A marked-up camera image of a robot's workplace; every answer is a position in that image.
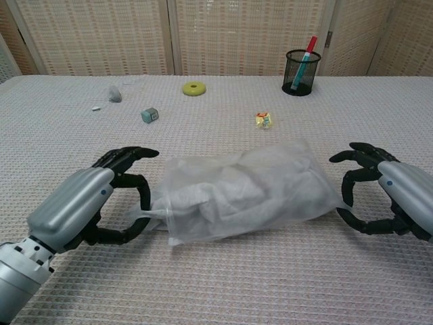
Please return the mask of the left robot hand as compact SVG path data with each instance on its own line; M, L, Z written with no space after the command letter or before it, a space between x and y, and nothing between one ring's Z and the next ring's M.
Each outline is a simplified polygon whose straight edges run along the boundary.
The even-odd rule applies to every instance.
M126 244L140 235L150 218L140 217L124 230L98 226L101 210L117 188L135 188L142 211L150 209L146 178L128 174L134 162L154 158L157 150L127 146L106 152L91 167L73 173L27 219L29 236L54 253L74 250L81 242Z

